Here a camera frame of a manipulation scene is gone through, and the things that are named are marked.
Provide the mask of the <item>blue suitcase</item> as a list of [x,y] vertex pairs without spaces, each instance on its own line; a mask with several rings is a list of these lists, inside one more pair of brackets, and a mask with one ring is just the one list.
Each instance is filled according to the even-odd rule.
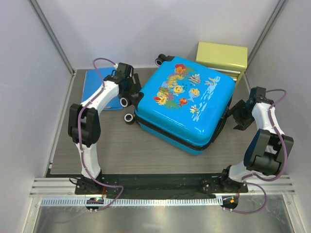
[[158,69],[136,97],[121,97],[122,107],[133,106],[127,124],[192,155],[199,155],[223,129],[235,81],[228,75],[178,56],[160,54]]

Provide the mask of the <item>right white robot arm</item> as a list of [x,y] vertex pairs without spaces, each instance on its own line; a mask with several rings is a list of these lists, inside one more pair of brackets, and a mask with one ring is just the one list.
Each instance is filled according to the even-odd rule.
[[253,176],[266,182],[275,181],[285,170],[294,140],[280,128],[275,115],[276,102],[266,97],[267,92],[263,87],[253,87],[247,101],[240,100],[225,114],[225,118],[234,118],[236,130],[244,131],[254,122],[257,132],[243,161],[222,171],[219,186],[224,192],[240,191]]

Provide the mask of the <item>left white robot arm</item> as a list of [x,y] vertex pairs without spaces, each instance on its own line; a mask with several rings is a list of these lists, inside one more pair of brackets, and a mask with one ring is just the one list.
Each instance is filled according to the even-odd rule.
[[98,163],[97,142],[101,135],[100,113],[115,97],[122,107],[135,102],[141,90],[138,74],[125,63],[114,65],[114,70],[101,77],[100,87],[85,101],[72,104],[69,109],[68,135],[76,145],[82,164],[76,194],[98,194],[104,188],[102,170]]

